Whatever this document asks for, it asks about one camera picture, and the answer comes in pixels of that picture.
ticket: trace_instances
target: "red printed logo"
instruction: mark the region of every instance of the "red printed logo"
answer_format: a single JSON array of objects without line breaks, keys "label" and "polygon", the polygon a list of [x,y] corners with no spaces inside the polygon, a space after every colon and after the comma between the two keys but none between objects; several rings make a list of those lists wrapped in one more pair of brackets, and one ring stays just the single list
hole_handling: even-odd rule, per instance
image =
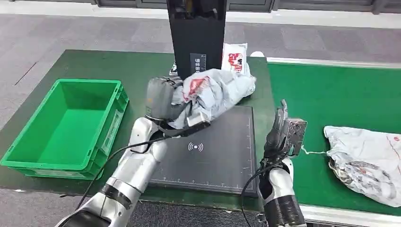
[{"label": "red printed logo", "polygon": [[186,101],[188,101],[189,97],[192,97],[194,94],[197,94],[199,88],[202,87],[203,82],[206,81],[206,79],[209,79],[209,77],[205,76],[204,78],[200,78],[200,79],[192,79],[190,86],[189,86],[188,97],[185,97],[185,95],[184,95],[184,99]]},{"label": "red printed logo", "polygon": [[229,53],[228,54],[228,62],[232,67],[234,67],[234,71],[241,72],[242,70],[242,54],[240,53]]}]

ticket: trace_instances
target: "label sticker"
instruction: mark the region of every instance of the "label sticker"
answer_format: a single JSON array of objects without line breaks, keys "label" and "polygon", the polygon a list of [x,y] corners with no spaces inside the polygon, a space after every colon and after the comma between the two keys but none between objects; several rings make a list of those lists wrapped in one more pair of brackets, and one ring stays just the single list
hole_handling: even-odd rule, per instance
[{"label": "label sticker", "polygon": [[206,71],[206,54],[190,53],[191,74]]},{"label": "label sticker", "polygon": [[110,152],[111,145],[112,145],[111,141],[113,140],[113,137],[117,133],[118,123],[120,122],[121,117],[122,117],[122,113],[120,113],[118,110],[116,110],[113,120],[112,120],[112,124],[110,125],[109,131],[107,132],[106,138],[102,145],[102,150],[106,153]]}]

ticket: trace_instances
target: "green plastic crate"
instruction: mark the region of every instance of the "green plastic crate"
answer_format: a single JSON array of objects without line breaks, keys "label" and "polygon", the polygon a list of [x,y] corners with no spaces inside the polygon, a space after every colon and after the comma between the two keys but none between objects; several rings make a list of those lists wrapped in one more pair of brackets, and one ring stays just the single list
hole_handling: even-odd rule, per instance
[{"label": "green plastic crate", "polygon": [[57,80],[0,161],[27,176],[92,180],[127,108],[118,80]]}]

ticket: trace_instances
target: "green table mat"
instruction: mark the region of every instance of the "green table mat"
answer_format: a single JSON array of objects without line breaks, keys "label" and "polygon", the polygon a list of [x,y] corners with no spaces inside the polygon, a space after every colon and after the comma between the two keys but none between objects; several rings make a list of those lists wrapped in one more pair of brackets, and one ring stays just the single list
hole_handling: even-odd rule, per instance
[{"label": "green table mat", "polygon": [[[326,125],[401,133],[401,70],[268,63],[273,100],[285,99],[288,114],[308,121],[307,151],[330,149]],[[326,154],[294,161],[294,190],[300,203],[401,215],[343,185],[328,167]]]}]

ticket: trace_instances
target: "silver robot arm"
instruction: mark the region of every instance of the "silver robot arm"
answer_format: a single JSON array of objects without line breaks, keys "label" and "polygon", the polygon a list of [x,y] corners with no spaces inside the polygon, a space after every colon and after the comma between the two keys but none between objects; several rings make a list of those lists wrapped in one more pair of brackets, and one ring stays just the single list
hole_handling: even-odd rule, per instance
[{"label": "silver robot arm", "polygon": [[263,213],[258,219],[269,227],[306,227],[293,189],[294,167],[290,159],[299,154],[306,121],[288,118],[287,103],[282,100],[281,104],[264,146],[261,169],[266,171],[259,176],[258,187]]},{"label": "silver robot arm", "polygon": [[[158,131],[157,125],[145,118],[138,118],[131,132],[130,144],[147,141]],[[164,140],[148,148],[143,145],[128,148],[121,157],[113,175],[103,189],[83,206],[64,218],[57,227],[124,227],[127,225],[139,197],[166,153]]]},{"label": "silver robot arm", "polygon": [[[206,116],[199,114],[188,117],[184,129],[168,128],[166,122],[176,119],[186,106],[171,104],[174,89],[181,83],[178,77],[149,81],[146,117],[135,121],[129,145],[150,141],[158,131],[168,137],[181,137],[210,125]],[[164,140],[126,149],[101,191],[61,220],[56,227],[125,227],[166,150]]]}]

